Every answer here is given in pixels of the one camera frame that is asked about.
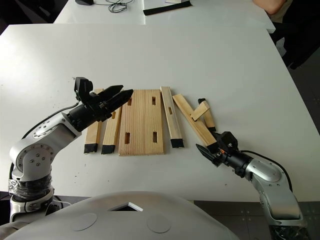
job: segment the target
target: person's arm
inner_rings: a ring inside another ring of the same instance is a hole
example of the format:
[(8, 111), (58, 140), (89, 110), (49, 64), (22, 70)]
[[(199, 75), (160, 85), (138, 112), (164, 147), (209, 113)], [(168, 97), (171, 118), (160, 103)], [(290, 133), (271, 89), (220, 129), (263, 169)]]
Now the person's arm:
[(280, 10), (286, 0), (253, 0), (253, 2), (268, 14), (273, 15)]

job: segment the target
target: black cable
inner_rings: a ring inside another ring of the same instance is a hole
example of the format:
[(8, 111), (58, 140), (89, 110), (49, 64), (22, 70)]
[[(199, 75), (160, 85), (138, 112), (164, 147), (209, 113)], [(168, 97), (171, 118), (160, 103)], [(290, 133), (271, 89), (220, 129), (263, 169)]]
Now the black cable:
[(242, 152), (242, 153), (249, 153), (249, 154), (257, 155), (257, 156), (259, 156), (260, 158), (266, 159), (266, 160), (268, 160), (268, 161), (270, 161), (270, 162), (272, 162), (272, 163), (274, 163), (274, 164), (278, 165), (278, 166), (282, 169), (282, 171), (284, 172), (284, 174), (285, 174), (286, 178), (288, 179), (288, 183), (289, 183), (289, 189), (290, 189), (290, 191), (291, 191), (291, 192), (293, 192), (293, 189), (292, 189), (292, 183), (291, 183), (291, 179), (290, 179), (290, 177), (289, 177), (289, 174), (288, 174), (288, 172), (286, 171), (286, 169), (285, 169), (283, 166), (281, 166), (281, 164), (280, 164), (280, 163), (276, 162), (275, 160), (272, 160), (271, 158), (268, 158), (268, 157), (263, 156), (263, 155), (261, 155), (261, 154), (259, 154), (259, 153), (256, 153), (256, 152), (254, 152), (254, 151), (241, 150), (240, 152)]
[(52, 118), (54, 115), (56, 115), (56, 114), (58, 114), (58, 113), (60, 113), (60, 112), (62, 112), (62, 111), (64, 111), (64, 110), (68, 110), (68, 109), (73, 109), (73, 108), (75, 108), (76, 106), (78, 106), (79, 102), (80, 102), (80, 101), (78, 101), (76, 104), (74, 104), (74, 105), (72, 105), (72, 106), (67, 106), (67, 107), (65, 107), (65, 108), (62, 108), (62, 109), (56, 111), (55, 113), (51, 114), (50, 116), (46, 117), (45, 119), (41, 120), (41, 121), (38, 122), (36, 125), (34, 125), (29, 131), (27, 131), (26, 134), (23, 135), (22, 139), (25, 139), (26, 136), (27, 136), (29, 133), (31, 133), (31, 131), (32, 131), (33, 129), (35, 129), (36, 127), (38, 127), (41, 123), (47, 121), (49, 118)]
[(64, 204), (62, 203), (61, 198), (60, 198), (60, 197), (58, 197), (57, 195), (54, 195), (54, 197), (60, 201), (61, 209), (63, 209), (63, 208), (64, 208)]
[[(67, 106), (67, 107), (65, 107), (65, 108), (62, 108), (62, 109), (56, 111), (55, 113), (51, 114), (50, 116), (46, 117), (45, 119), (41, 120), (41, 121), (38, 122), (36, 125), (34, 125), (29, 131), (27, 131), (26, 134), (23, 135), (22, 139), (25, 139), (26, 136), (27, 136), (29, 133), (31, 133), (31, 131), (32, 131), (33, 129), (35, 129), (36, 127), (38, 127), (41, 123), (47, 121), (49, 118), (52, 118), (54, 115), (56, 115), (56, 114), (58, 114), (58, 113), (61, 113), (61, 112), (64, 111), (64, 110), (68, 110), (68, 109), (73, 109), (73, 108), (75, 108), (76, 106), (78, 106), (79, 102), (80, 102), (80, 101), (78, 101), (76, 104), (74, 104), (74, 105), (72, 105), (72, 106)], [(14, 170), (14, 166), (15, 166), (15, 165), (14, 165), (13, 163), (11, 163), (10, 170), (9, 170), (9, 179), (12, 179), (12, 171)]]
[(105, 0), (105, 1), (110, 4), (101, 4), (101, 3), (94, 3), (94, 4), (109, 6), (108, 9), (109, 9), (110, 13), (113, 13), (113, 14), (118, 14), (118, 13), (121, 13), (121, 12), (128, 10), (128, 4), (133, 2), (133, 0), (130, 0), (127, 2), (121, 2), (122, 0), (118, 0), (118, 1)]

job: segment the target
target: wooden stick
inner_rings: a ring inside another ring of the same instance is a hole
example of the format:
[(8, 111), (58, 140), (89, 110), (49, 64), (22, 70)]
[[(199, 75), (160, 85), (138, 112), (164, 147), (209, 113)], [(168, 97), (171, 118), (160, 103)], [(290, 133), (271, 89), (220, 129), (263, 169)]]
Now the wooden stick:
[(202, 140), (204, 145), (209, 149), (209, 150), (214, 150), (217, 145), (215, 144), (217, 141), (212, 136), (211, 132), (207, 129), (205, 124), (200, 120), (194, 121), (190, 114), (194, 111), (192, 107), (189, 105), (189, 103), (186, 101), (184, 96), (181, 94), (174, 95), (173, 100), (175, 104), (178, 106), (182, 114), (185, 116), (195, 133), (198, 135), (198, 137)]
[(207, 101), (203, 101), (199, 104), (199, 106), (190, 114), (190, 117), (193, 120), (198, 120), (203, 114), (206, 113), (210, 109)]
[(120, 156), (164, 154), (161, 105), (159, 89), (133, 91), (122, 106)]
[[(207, 105), (209, 105), (206, 101), (205, 98), (199, 98), (198, 99), (198, 103), (201, 104), (203, 102), (206, 102)], [(204, 122), (205, 122), (205, 125), (206, 127), (209, 129), (209, 131), (212, 133), (212, 132), (215, 132), (216, 131), (216, 125), (215, 125), (215, 122), (214, 122), (214, 118), (209, 111), (206, 111), (204, 114), (203, 114), (203, 118), (204, 118)]]
[(122, 106), (112, 113), (106, 122), (101, 154), (112, 154), (115, 151), (120, 126)]
[[(95, 89), (94, 92), (96, 94), (102, 92), (103, 89)], [(84, 153), (96, 153), (98, 150), (98, 143), (100, 140), (100, 129), (101, 129), (101, 121), (95, 121), (92, 123), (88, 128), (85, 136), (85, 143), (84, 143)]]
[(161, 86), (160, 91), (162, 94), (166, 122), (168, 123), (171, 145), (173, 148), (184, 148), (184, 142), (181, 135), (170, 87)]

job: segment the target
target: white table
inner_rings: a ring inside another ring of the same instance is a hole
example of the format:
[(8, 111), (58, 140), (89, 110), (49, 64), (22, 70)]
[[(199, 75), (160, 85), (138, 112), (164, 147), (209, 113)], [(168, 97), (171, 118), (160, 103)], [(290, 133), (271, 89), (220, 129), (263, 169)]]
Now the white table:
[[(231, 131), (242, 150), (279, 161), (299, 201), (320, 200), (320, 136), (266, 30), (11, 25), (0, 36), (0, 53), (0, 191), (7, 190), (11, 146), (35, 123), (76, 101), (72, 77), (80, 76), (95, 88), (171, 86), (193, 107), (206, 98), (219, 132)], [(165, 155), (120, 157), (101, 155), (100, 149), (85, 155), (84, 131), (52, 164), (56, 194), (143, 190), (191, 200), (258, 202), (247, 180), (202, 157), (195, 146), (201, 141), (176, 111), (185, 148), (171, 148), (163, 122)]]
[(108, 11), (108, 6), (85, 6), (69, 0), (55, 23), (208, 25), (264, 28), (269, 33), (275, 31), (266, 12), (251, 0), (191, 0), (191, 3), (192, 7), (145, 16), (143, 9), (170, 4), (165, 0), (134, 0), (128, 5), (128, 11), (115, 14)]

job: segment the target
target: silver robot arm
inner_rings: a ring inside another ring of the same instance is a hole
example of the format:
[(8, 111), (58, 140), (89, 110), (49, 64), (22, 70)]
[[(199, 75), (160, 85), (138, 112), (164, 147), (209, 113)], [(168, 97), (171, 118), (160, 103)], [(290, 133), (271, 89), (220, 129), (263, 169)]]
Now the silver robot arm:
[(197, 148), (217, 167), (222, 163), (232, 167), (236, 175), (253, 184), (259, 192), (272, 239), (309, 240), (307, 222), (286, 170), (271, 159), (252, 158), (245, 154), (250, 151), (239, 151), (238, 141), (231, 132), (213, 135), (217, 140), (213, 152), (198, 144)]
[(51, 163), (60, 150), (80, 135), (67, 115), (58, 113), (11, 148), (9, 155), (14, 165), (9, 179), (11, 222), (17, 220), (17, 214), (40, 210), (45, 214), (54, 195)]
[(74, 91), (82, 104), (68, 114), (47, 117), (10, 150), (13, 168), (9, 177), (10, 222), (30, 223), (43, 217), (54, 196), (51, 164), (60, 150), (81, 135), (95, 121), (104, 121), (126, 103), (133, 90), (111, 86), (99, 94), (84, 77), (75, 78)]

